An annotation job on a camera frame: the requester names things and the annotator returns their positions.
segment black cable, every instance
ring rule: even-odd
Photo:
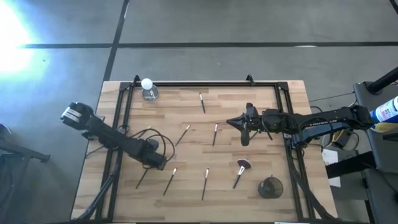
[[[317,143],[308,143],[308,145],[319,146],[319,147],[321,147],[321,152],[323,151],[323,146],[322,146],[321,144],[317,144]]]
[[[159,135],[158,135],[158,134],[155,134],[155,135],[149,136],[147,139],[153,138],[153,137],[156,137],[156,136],[159,136]],[[169,141],[169,143],[173,146],[173,154],[167,159],[167,162],[168,162],[168,161],[170,161],[170,160],[174,157],[174,154],[175,154],[175,147],[174,147],[173,142],[172,142],[168,137],[163,136],[163,138],[166,138],[166,139]]]
[[[127,134],[127,133],[130,131],[130,126],[128,126],[128,125],[120,125],[120,126],[117,128],[117,130],[119,130],[120,128],[123,128],[123,127],[126,128],[126,132],[125,132],[125,133]],[[94,153],[94,152],[96,152],[96,151],[98,151],[98,150],[100,150],[100,149],[102,149],[102,148],[104,148],[104,147],[105,147],[105,146],[102,145],[101,147],[98,147],[98,148],[92,150],[91,152],[87,153],[85,159],[87,159],[87,157],[88,157],[90,154],[92,154],[92,153]]]
[[[265,132],[267,133],[269,139],[271,139],[271,141],[273,141],[273,138],[272,138],[271,134],[269,133],[269,130],[268,130],[266,124],[264,124],[264,120],[263,119],[261,119],[261,124],[262,124],[262,127],[264,128]]]
[[[348,149],[344,149],[344,150],[346,150],[346,151],[352,151],[352,150],[355,150],[357,147],[358,147],[358,144],[359,144],[359,135],[357,134],[357,133],[355,133],[355,132],[353,132],[353,134],[354,135],[356,135],[356,144],[355,144],[355,146],[354,146],[354,148],[352,148],[352,149],[350,149],[350,150],[348,150]]]
[[[353,155],[349,154],[349,155],[345,156],[345,157],[344,157],[342,160],[340,160],[340,161],[346,160],[349,156],[354,157]]]
[[[354,92],[352,91],[351,93],[344,93],[344,94],[340,94],[340,95],[336,95],[336,96],[329,96],[329,97],[325,97],[325,98],[319,98],[316,100],[310,100],[309,102],[315,102],[315,101],[319,101],[319,100],[327,100],[327,99],[331,99],[331,98],[336,98],[336,97],[340,97],[340,96],[346,96],[346,95],[350,95],[353,94]]]
[[[311,107],[311,108],[316,108],[316,109],[318,109],[319,111],[323,112],[322,109],[321,109],[319,106],[310,106],[310,107]]]
[[[316,115],[315,115],[314,118],[310,118],[310,119],[304,121],[304,122],[300,125],[300,130],[303,128],[304,125],[306,125],[308,122],[310,122],[310,121],[313,120],[313,119],[322,119],[322,120],[326,121],[326,122],[329,124],[331,133],[330,133],[330,137],[329,137],[329,138],[330,138],[330,139],[329,139],[329,143],[327,144],[327,146],[328,146],[328,145],[331,143],[332,139],[333,139],[333,126],[331,125],[331,123],[330,123],[329,120],[327,120],[327,119],[325,119],[325,118],[322,118],[322,117],[320,117],[320,116],[316,116]]]
[[[302,157],[304,158],[304,155],[305,155],[304,149],[301,148],[301,149],[300,149],[300,152],[301,152]],[[295,158],[295,157],[293,156],[293,150],[290,151],[290,156],[292,157],[292,159],[297,160],[297,157]]]
[[[143,133],[143,132],[145,132],[145,131],[154,131],[154,132],[156,132],[157,134],[154,134],[154,135],[151,135],[151,136],[149,136],[148,138],[146,138],[146,140],[148,140],[148,139],[150,139],[150,138],[153,138],[153,137],[156,137],[156,136],[159,136],[161,139],[162,139],[162,142],[163,142],[163,156],[165,156],[165,154],[166,154],[166,142],[165,142],[165,138],[171,143],[171,145],[172,145],[172,147],[173,147],[173,154],[166,160],[166,162],[168,162],[168,161],[170,161],[172,158],[173,158],[173,156],[175,155],[175,146],[174,146],[174,144],[173,144],[173,142],[167,137],[167,136],[164,136],[163,134],[161,134],[158,130],[156,130],[156,129],[153,129],[153,128],[147,128],[147,129],[144,129],[144,130],[142,130],[142,131],[139,131],[138,133],[136,133],[136,134],[133,134],[132,136],[129,136],[129,138],[133,138],[134,136],[137,136],[138,134],[140,134],[140,133]],[[144,166],[144,164],[142,165],[142,168],[144,168],[144,169],[151,169],[151,168],[153,168],[153,167],[145,167]]]
[[[293,117],[292,115],[290,115],[290,114],[285,114],[285,116],[290,117],[290,118],[292,119],[292,121],[294,122],[294,124],[295,124],[296,127],[297,127],[298,136],[300,137],[300,140],[302,140],[301,129],[300,129],[300,126],[299,126],[299,124],[297,123],[297,121],[296,121],[296,120],[294,119],[294,117]],[[283,120],[282,125],[285,126],[285,124],[286,124],[286,117],[284,117],[284,120]]]
[[[94,152],[96,152],[96,151],[98,151],[98,150],[100,150],[100,149],[102,149],[102,148],[104,148],[104,147],[105,147],[105,146],[98,147],[98,148],[92,150],[91,152],[87,153],[87,154],[86,154],[86,158],[87,158],[90,154],[92,154],[92,153],[94,153]]]

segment black metal frame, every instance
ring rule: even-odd
[[[242,81],[242,82],[154,82],[155,85],[159,87],[163,86],[190,86],[190,87],[195,87],[195,86],[264,86],[264,87],[272,87],[275,90],[275,97],[277,101],[277,107],[279,110],[283,111],[284,107],[282,104],[282,97],[280,92],[283,91],[286,99],[286,104],[287,104],[287,111],[289,113],[293,113],[293,106],[292,102],[290,99],[290,93],[289,93],[289,86],[287,82],[254,82],[252,79],[252,76],[248,75],[247,77],[247,82]],[[128,126],[128,114],[130,111],[131,107],[131,102],[132,102],[132,93],[134,91],[135,86],[140,86],[140,78],[138,76],[135,77],[134,81],[132,83],[130,82],[122,82],[119,87],[119,95],[118,95],[118,100],[116,103],[116,109],[115,109],[115,115],[113,119],[113,128],[118,128],[118,121],[119,121],[119,114],[121,110],[121,104],[123,100],[123,95],[126,90],[128,90],[128,96],[127,96],[127,102],[126,102],[126,110],[124,113],[124,119],[123,119],[123,125],[122,128],[126,130]],[[292,191],[293,191],[293,198],[294,198],[294,204],[295,204],[295,211],[297,215],[297,219],[299,222],[309,222],[309,223],[355,223],[355,222],[344,222],[344,221],[339,221],[339,220],[320,220],[316,219],[315,217],[315,212],[314,212],[314,206],[311,203],[310,198],[314,199],[315,196],[313,194],[307,195],[305,194],[305,202],[306,202],[306,207],[308,210],[308,218],[304,217],[303,214],[303,209],[301,206],[301,200],[299,196],[299,188],[297,187],[298,182],[297,179],[301,182],[302,185],[304,185],[307,189],[309,189],[308,186],[308,179],[307,179],[307,173],[305,170],[305,164],[304,164],[304,159],[303,155],[300,153],[301,149],[295,149],[297,150],[297,163],[299,167],[299,172],[297,172],[295,165],[294,165],[294,160],[293,157],[291,156],[291,141],[290,137],[284,134],[284,144],[285,144],[285,151],[286,151],[286,159],[287,159],[287,165],[289,167],[289,173],[290,173],[290,180],[292,183]],[[116,196],[118,192],[118,182],[119,182],[119,174],[121,170],[121,160],[123,156],[123,151],[118,150],[117,158],[116,158],[116,165],[113,170],[113,173],[110,175],[110,169],[111,169],[111,161],[112,161],[112,156],[113,156],[113,151],[109,150],[107,155],[106,155],[106,161],[104,165],[104,172],[103,172],[103,181],[101,183],[101,191],[100,191],[100,197],[97,195],[95,199],[95,207],[96,209],[96,214],[95,214],[95,219],[94,221],[98,223],[105,223],[105,222],[112,222],[113,221],[113,215],[114,215],[114,207],[116,204]],[[109,200],[109,209],[108,209],[108,214],[106,218],[102,217],[102,212],[103,212],[103,199],[106,194],[106,191],[112,187],[111,190],[111,196]],[[83,220],[71,220],[73,223],[87,223],[87,222],[92,222],[93,220],[89,220],[91,215],[93,214],[93,211],[91,212],[90,216],[85,216]]]
[[[14,177],[12,186],[10,186],[9,192],[6,194],[6,198],[4,198],[4,202],[2,204],[2,208],[0,208],[0,223],[4,222],[7,218],[7,212],[10,209],[10,205],[14,200],[16,193],[18,193],[19,189],[23,184],[23,180],[25,179],[26,170],[28,168],[29,162],[31,159],[38,159],[40,162],[47,162],[50,159],[50,155],[42,154],[32,149],[28,149],[26,147],[11,143],[6,141],[2,136],[0,136],[0,151],[6,151],[9,154],[0,154],[5,158],[7,157],[16,157],[22,160],[21,167],[16,172]]]

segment black stand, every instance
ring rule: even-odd
[[[389,73],[383,75],[381,78],[374,82],[365,82],[366,88],[373,95],[378,95],[381,93],[382,89],[391,83],[398,80],[398,67],[391,70]]]
[[[0,136],[0,150],[9,152],[9,154],[0,154],[0,157],[2,157],[2,159],[14,159],[15,161],[13,162],[18,164],[17,166],[15,166],[16,175],[10,174],[12,176],[12,185],[10,186],[8,193],[6,193],[0,208],[0,223],[5,223],[7,218],[7,211],[9,210],[11,202],[14,200],[14,196],[18,193],[21,185],[24,182],[26,170],[30,160],[32,158],[35,158],[40,160],[41,162],[47,162],[50,158],[50,155],[45,155],[36,152],[35,150],[31,150],[8,142],[3,138],[3,136]]]
[[[385,134],[383,135],[383,140],[398,141],[398,133]]]
[[[365,152],[358,156],[327,165],[326,171],[330,179],[369,168],[376,168],[376,163],[374,161],[372,151]]]

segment black bracket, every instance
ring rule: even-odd
[[[136,75],[136,76],[134,77],[134,82],[138,82],[138,81],[141,81],[141,79],[139,78],[139,75]]]
[[[119,86],[119,91],[127,90],[131,86],[131,82],[122,82]]]
[[[92,135],[89,131],[84,131],[81,135],[89,141],[94,141],[98,139],[97,136]]]
[[[289,85],[287,84],[287,82],[278,82],[278,87],[280,89],[283,89],[284,91],[289,90]]]
[[[255,86],[255,85],[256,85],[256,83],[255,83],[254,80],[253,80],[253,77],[252,77],[250,74],[247,75],[246,81],[249,81],[249,82],[250,82],[250,86]]]

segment spray can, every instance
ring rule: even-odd
[[[371,128],[378,133],[384,133],[398,128],[398,96],[378,106],[371,111],[376,124]]]

